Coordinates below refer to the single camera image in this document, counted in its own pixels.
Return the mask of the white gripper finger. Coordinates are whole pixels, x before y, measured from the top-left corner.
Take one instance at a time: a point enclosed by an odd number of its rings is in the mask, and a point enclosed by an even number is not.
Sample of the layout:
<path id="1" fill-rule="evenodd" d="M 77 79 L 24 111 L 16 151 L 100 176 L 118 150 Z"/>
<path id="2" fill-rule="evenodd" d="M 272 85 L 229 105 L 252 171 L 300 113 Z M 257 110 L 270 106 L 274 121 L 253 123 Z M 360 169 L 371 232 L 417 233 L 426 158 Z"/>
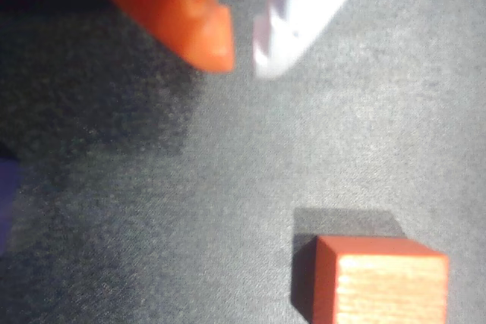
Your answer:
<path id="1" fill-rule="evenodd" d="M 312 46 L 347 0 L 267 0 L 254 19 L 253 64 L 258 78 L 277 78 Z"/>

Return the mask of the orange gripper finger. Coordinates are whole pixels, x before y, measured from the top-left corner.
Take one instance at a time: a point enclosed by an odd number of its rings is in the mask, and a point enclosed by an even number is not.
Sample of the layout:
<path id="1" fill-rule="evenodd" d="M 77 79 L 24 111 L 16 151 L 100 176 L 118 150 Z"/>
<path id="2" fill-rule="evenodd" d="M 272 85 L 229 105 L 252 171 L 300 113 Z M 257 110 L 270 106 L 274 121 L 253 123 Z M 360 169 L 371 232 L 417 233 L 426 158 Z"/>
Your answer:
<path id="1" fill-rule="evenodd" d="M 219 0 L 113 0 L 129 17 L 191 66 L 235 66 L 232 15 Z"/>

